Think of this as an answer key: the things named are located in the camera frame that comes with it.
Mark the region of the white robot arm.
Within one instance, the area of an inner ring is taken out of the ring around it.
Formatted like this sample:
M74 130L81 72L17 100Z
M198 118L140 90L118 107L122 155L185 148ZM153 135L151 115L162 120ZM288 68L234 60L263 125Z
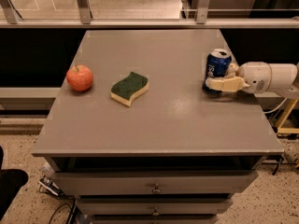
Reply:
M246 93L273 92L283 98L296 99L298 66L292 63L231 63L223 77L208 77L205 84L215 91Z

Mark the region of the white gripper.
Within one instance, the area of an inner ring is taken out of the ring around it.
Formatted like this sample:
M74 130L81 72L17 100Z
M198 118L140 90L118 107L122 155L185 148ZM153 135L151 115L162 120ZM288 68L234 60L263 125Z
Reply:
M263 93L267 91L271 81L271 68L268 63L249 62L240 67L230 63L226 74L228 78L207 78L205 81L207 91L244 91L247 93Z

